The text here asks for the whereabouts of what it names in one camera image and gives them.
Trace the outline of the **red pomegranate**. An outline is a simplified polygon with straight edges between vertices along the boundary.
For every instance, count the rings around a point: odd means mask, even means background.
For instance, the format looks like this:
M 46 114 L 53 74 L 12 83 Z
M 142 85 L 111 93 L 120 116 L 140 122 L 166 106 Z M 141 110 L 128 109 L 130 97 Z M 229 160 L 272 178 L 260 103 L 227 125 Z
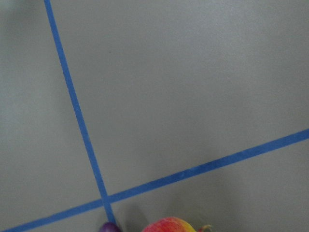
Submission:
M 195 230 L 191 224 L 178 217 L 165 217 L 147 225 L 142 232 L 212 232 L 211 225 Z

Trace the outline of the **purple eggplant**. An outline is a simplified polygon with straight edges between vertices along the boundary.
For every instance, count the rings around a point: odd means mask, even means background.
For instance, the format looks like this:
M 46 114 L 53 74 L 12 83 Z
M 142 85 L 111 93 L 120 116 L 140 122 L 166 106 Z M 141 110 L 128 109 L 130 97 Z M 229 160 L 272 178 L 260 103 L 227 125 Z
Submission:
M 116 224 L 106 222 L 100 227 L 99 232 L 121 232 L 121 230 Z

